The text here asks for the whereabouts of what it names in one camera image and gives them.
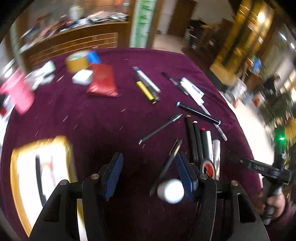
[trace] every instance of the yellow marker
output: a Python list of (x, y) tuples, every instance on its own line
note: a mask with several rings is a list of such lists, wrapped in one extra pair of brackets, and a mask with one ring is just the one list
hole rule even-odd
[(155, 104), (156, 100), (153, 98), (152, 94), (149, 92), (146, 86), (141, 81), (137, 81), (136, 84), (141, 89), (141, 91), (146, 95), (146, 97), (150, 100), (150, 102), (152, 104)]

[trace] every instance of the hand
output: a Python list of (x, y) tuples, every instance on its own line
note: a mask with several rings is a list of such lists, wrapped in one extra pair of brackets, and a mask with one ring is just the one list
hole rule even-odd
[[(286, 205), (286, 199), (283, 193), (281, 193), (280, 195), (269, 197), (266, 200), (266, 203), (275, 207), (273, 219), (276, 219), (283, 214)], [(260, 215), (264, 213), (265, 203), (263, 202), (263, 192), (261, 192), (259, 195), (259, 200), (257, 202), (256, 209)]]

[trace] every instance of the tile floor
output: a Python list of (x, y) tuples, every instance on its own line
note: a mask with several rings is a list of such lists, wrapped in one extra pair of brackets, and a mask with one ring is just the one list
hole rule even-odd
[(153, 49), (164, 50), (169, 52), (181, 53), (187, 41), (183, 38), (168, 34), (156, 34), (153, 43)]
[[(157, 34), (153, 49), (182, 53), (181, 49), (186, 46), (186, 43), (185, 39), (179, 37)], [(272, 164), (274, 154), (271, 148), (271, 138), (268, 134), (269, 130), (264, 127), (263, 120), (258, 115), (255, 105), (251, 102), (245, 106), (239, 102), (238, 106), (234, 108), (227, 100), (226, 102), (236, 115), (255, 160), (269, 165)]]

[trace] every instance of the screw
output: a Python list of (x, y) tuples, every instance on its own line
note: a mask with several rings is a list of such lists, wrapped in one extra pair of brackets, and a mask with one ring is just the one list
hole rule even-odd
[(91, 175), (91, 179), (92, 179), (92, 180), (96, 180), (96, 179), (98, 179), (99, 177), (100, 177), (100, 175), (97, 174), (97, 173)]
[(66, 185), (67, 184), (67, 180), (61, 180), (60, 182), (59, 182), (59, 184), (61, 185), (61, 186), (63, 186), (63, 185)]
[(232, 181), (231, 181), (231, 185), (237, 187), (237, 186), (239, 185), (239, 182), (236, 181), (236, 180), (232, 180)]
[(203, 173), (203, 174), (200, 175), (200, 178), (203, 179), (203, 180), (206, 180), (208, 178), (208, 176), (207, 176), (207, 174)]

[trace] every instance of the white ball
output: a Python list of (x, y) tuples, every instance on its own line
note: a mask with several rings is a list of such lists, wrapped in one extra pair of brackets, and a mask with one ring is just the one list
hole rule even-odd
[(180, 202), (184, 197), (184, 188), (179, 179), (170, 179), (159, 184), (158, 197), (171, 204)]

